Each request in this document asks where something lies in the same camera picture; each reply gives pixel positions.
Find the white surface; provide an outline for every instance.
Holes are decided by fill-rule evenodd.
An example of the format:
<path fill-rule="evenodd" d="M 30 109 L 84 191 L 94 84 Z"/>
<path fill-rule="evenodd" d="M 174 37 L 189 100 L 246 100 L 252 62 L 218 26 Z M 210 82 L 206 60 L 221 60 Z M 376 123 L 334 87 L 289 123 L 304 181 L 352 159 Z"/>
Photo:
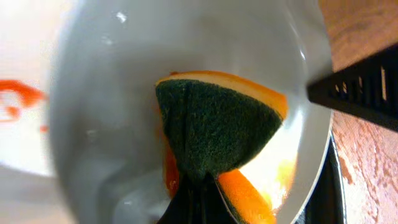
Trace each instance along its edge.
<path fill-rule="evenodd" d="M 148 223 L 167 207 L 154 83 L 172 71 L 221 70 L 286 94 L 287 121 L 253 164 L 272 170 L 297 155 L 278 223 L 290 223 L 308 200 L 330 124 L 330 110 L 305 95 L 309 80 L 331 71 L 316 1 L 87 1 L 63 41 L 50 133 L 82 223 Z"/>
<path fill-rule="evenodd" d="M 0 223 L 74 223 L 54 178 L 0 166 Z"/>
<path fill-rule="evenodd" d="M 20 80 L 48 93 L 57 38 L 73 1 L 0 0 L 0 80 Z M 8 93 L 0 90 L 3 100 Z M 21 108 L 16 95 L 11 103 Z M 47 144 L 46 103 L 21 110 L 16 122 L 0 122 L 0 165 L 40 175 L 54 175 Z M 0 100 L 0 120 L 9 119 Z"/>

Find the orange stain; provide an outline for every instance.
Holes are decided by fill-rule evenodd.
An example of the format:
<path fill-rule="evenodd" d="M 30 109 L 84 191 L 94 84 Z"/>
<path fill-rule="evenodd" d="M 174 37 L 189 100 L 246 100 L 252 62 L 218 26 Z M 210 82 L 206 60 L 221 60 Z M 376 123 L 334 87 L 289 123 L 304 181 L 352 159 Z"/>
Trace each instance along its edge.
<path fill-rule="evenodd" d="M 21 113 L 20 109 L 16 108 L 15 106 L 8 106 L 6 108 L 6 111 L 11 116 L 12 119 L 18 119 Z"/>
<path fill-rule="evenodd" d="M 175 160 L 174 154 L 169 144 L 167 144 L 166 147 L 165 183 L 167 190 L 169 190 L 170 197 L 173 198 L 180 185 L 180 174 L 177 169 L 177 161 Z"/>
<path fill-rule="evenodd" d="M 47 125 L 41 125 L 41 127 L 40 127 L 41 133 L 46 133 L 48 130 L 49 130 L 49 127 Z"/>
<path fill-rule="evenodd" d="M 42 91 L 25 85 L 18 80 L 0 80 L 0 93 L 2 91 L 12 91 L 18 94 L 21 98 L 21 104 L 23 108 L 29 108 L 35 105 L 39 100 L 47 99 Z M 15 106 L 6 106 L 6 111 L 11 119 L 0 120 L 0 122 L 15 121 L 21 115 L 21 110 Z"/>

